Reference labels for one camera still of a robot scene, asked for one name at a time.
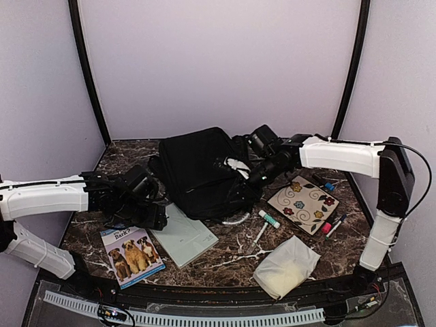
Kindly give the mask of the pale green hardcover book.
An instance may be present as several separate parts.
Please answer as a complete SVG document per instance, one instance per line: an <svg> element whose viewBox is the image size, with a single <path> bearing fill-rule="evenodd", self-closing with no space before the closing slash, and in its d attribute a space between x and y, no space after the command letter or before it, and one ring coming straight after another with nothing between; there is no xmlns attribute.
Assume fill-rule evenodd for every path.
<svg viewBox="0 0 436 327"><path fill-rule="evenodd" d="M166 207L167 225L162 231L152 233L178 268L184 268L219 239L201 222L186 216L175 204Z"/></svg>

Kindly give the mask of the black student backpack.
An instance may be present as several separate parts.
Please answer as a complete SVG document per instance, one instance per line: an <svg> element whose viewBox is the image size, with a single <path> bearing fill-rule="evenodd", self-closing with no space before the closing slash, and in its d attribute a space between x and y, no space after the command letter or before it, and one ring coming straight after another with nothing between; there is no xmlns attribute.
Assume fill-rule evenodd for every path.
<svg viewBox="0 0 436 327"><path fill-rule="evenodd" d="M236 213L251 212L260 201L262 190L239 190L243 177L214 165L217 158L233 157L250 168L248 157L221 128L163 139L158 150L149 159L149 170L188 218L220 223Z"/></svg>

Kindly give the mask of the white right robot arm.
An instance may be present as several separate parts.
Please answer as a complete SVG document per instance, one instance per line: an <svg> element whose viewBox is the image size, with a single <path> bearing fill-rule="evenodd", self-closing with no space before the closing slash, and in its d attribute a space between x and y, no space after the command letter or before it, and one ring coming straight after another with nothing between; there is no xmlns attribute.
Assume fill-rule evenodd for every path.
<svg viewBox="0 0 436 327"><path fill-rule="evenodd" d="M296 168L353 172L379 181L375 220L358 263L363 269L347 282L353 295L363 295L374 284L372 272L380 267L396 242L414 188L414 172L401 141L391 137L384 142L357 142L296 134L281 142L252 134L248 143L264 158L256 167L243 172L252 187L262 188L285 171Z"/></svg>

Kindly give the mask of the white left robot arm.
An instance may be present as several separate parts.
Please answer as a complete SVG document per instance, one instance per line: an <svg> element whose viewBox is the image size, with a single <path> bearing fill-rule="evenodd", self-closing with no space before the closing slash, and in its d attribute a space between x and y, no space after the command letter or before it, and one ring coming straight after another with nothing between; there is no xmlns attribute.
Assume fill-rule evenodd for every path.
<svg viewBox="0 0 436 327"><path fill-rule="evenodd" d="M57 212L101 212L113 223L163 230L165 209L157 199L158 186L139 166L124 174L83 172L65 178L1 182L1 252L69 281L82 297L96 291L80 255L62 250L32 234L18 218Z"/></svg>

